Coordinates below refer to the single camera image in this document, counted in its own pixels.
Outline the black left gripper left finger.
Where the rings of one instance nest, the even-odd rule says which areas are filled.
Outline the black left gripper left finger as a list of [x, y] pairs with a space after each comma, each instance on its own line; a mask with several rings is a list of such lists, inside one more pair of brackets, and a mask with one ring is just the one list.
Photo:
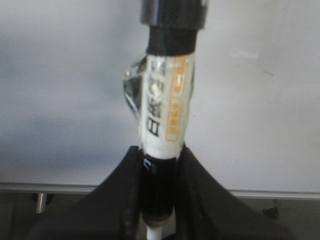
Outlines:
[[128, 148], [93, 192], [32, 227], [29, 240], [136, 240], [141, 202], [142, 152]]

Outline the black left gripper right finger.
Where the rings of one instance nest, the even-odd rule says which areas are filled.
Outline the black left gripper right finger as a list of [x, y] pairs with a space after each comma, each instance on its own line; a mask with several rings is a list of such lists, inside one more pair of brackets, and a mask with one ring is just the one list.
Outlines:
[[184, 146], [175, 179], [175, 233], [168, 240], [294, 240], [220, 185]]

